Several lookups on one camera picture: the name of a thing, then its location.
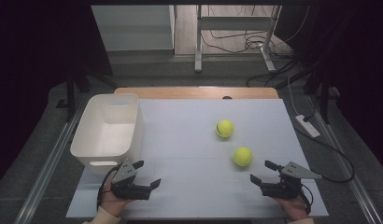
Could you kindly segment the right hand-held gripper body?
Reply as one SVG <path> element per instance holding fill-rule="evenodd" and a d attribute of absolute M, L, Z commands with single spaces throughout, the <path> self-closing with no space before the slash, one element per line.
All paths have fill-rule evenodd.
<path fill-rule="evenodd" d="M 290 161 L 287 165 L 278 165 L 279 182 L 262 183 L 263 196 L 280 199 L 294 199 L 302 192 L 302 179 L 321 179 L 321 175 Z"/>

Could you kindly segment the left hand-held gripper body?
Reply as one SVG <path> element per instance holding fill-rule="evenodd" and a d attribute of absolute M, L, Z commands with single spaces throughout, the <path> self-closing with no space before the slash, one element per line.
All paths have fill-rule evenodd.
<path fill-rule="evenodd" d="M 151 188 L 134 183 L 137 169 L 133 167 L 133 163 L 126 159 L 117 167 L 116 174 L 112 179 L 111 191 L 120 199 L 148 200 Z"/>

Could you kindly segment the yellow tennis ball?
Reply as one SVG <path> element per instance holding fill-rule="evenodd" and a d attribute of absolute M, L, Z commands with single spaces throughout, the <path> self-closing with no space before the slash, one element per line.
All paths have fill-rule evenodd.
<path fill-rule="evenodd" d="M 231 121 L 222 119 L 217 123 L 216 131 L 220 137 L 228 138 L 233 134 L 234 125 Z"/>
<path fill-rule="evenodd" d="M 233 161 L 241 167 L 248 166 L 253 159 L 252 151 L 248 147 L 238 147 L 233 153 Z"/>

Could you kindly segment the white plastic storage bin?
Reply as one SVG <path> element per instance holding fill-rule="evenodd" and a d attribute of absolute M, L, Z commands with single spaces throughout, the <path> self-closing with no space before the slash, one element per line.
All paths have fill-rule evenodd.
<path fill-rule="evenodd" d="M 105 174 L 125 159 L 140 159 L 143 131 L 137 95 L 95 95 L 85 107 L 70 151 L 92 173 Z"/>

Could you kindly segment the person's right hand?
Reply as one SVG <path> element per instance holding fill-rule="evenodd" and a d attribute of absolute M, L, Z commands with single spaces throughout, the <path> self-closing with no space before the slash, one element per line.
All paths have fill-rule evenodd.
<path fill-rule="evenodd" d="M 281 205 L 291 221 L 301 221 L 308 218 L 305 202 L 300 196 L 289 200 L 275 198 L 275 201 Z"/>

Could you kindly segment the white table cover sheet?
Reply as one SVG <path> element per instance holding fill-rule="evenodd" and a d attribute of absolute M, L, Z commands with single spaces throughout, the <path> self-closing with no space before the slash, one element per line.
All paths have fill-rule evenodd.
<path fill-rule="evenodd" d="M 274 100 L 142 100 L 143 142 L 136 183 L 161 179 L 149 200 L 132 203 L 129 219 L 206 219 L 282 217 L 281 208 L 249 180 L 253 174 L 277 182 L 265 161 L 307 165 L 284 103 Z M 234 125 L 228 138 L 217 134 L 217 123 Z M 234 163 L 238 147 L 248 147 L 252 162 Z M 67 212 L 89 218 L 105 174 L 84 169 Z"/>

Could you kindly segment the white power strip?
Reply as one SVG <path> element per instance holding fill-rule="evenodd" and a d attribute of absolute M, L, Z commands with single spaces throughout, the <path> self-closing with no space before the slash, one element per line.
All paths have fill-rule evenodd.
<path fill-rule="evenodd" d="M 315 138 L 320 136 L 320 132 L 309 121 L 305 121 L 304 115 L 298 115 L 295 119 L 310 137 Z"/>

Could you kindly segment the black metal stand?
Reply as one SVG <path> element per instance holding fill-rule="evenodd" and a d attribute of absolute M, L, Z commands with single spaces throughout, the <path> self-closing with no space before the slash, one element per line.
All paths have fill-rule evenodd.
<path fill-rule="evenodd" d="M 91 83 L 88 77 L 94 77 L 102 83 L 108 85 L 112 90 L 119 87 L 119 84 L 109 77 L 113 76 L 110 63 L 101 65 L 87 65 L 85 63 L 75 63 L 66 73 L 66 99 L 58 102 L 58 108 L 67 109 L 66 121 L 70 121 L 76 114 L 76 94 L 75 87 L 81 92 L 89 92 L 91 90 Z"/>
<path fill-rule="evenodd" d="M 330 96 L 330 73 L 328 69 L 317 63 L 312 68 L 313 74 L 308 78 L 304 91 L 306 94 L 313 94 L 319 91 L 319 113 L 326 124 L 330 123 L 328 117 Z"/>

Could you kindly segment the white cabinet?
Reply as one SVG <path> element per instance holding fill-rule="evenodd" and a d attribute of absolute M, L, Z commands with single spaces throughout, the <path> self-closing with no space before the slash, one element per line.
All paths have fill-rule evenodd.
<path fill-rule="evenodd" d="M 174 46 L 172 5 L 92 6 L 107 51 L 170 50 Z"/>

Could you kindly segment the grey metal desk frame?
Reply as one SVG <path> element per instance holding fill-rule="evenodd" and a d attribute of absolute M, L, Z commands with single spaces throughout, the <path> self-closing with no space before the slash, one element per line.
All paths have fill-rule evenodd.
<path fill-rule="evenodd" d="M 202 15 L 202 5 L 197 6 L 197 38 L 195 48 L 194 71 L 202 71 L 202 31 L 263 31 L 266 32 L 264 42 L 259 44 L 262 58 L 269 73 L 274 73 L 276 68 L 269 53 L 269 44 L 274 33 L 280 6 L 273 6 L 270 16 L 265 17 L 204 17 Z"/>

